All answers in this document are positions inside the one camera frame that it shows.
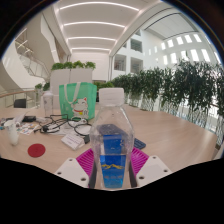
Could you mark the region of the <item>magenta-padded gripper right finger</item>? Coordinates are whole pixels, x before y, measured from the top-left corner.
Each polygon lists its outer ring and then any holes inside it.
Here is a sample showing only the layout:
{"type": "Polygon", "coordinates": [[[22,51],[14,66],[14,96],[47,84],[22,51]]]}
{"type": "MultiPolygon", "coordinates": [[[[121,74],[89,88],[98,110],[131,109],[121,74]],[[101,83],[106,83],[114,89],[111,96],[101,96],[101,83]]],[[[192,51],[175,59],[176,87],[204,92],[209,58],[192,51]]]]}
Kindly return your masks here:
{"type": "Polygon", "coordinates": [[[137,148],[132,150],[129,169],[130,184],[132,188],[143,187],[170,175],[171,173],[172,171],[158,156],[148,156],[137,148]]]}

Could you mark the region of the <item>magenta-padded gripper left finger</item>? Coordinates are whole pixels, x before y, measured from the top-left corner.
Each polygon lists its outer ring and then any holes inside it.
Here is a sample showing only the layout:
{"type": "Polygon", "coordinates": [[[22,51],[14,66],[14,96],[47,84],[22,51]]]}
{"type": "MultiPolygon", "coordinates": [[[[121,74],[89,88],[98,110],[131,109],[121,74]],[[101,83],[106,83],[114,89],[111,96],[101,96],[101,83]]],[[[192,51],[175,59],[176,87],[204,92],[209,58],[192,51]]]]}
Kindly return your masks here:
{"type": "Polygon", "coordinates": [[[93,189],[97,174],[93,150],[88,149],[77,158],[68,158],[55,174],[81,187],[93,189]]]}

